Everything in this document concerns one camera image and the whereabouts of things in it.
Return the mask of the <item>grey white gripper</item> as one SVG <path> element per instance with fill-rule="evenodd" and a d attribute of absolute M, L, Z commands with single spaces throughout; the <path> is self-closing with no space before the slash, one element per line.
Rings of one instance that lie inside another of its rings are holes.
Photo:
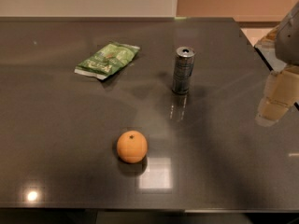
<path fill-rule="evenodd" d="M 276 124 L 299 101 L 299 2 L 278 26 L 275 53 L 290 64 L 279 72 L 271 71 L 266 80 L 255 118 L 263 127 Z"/>

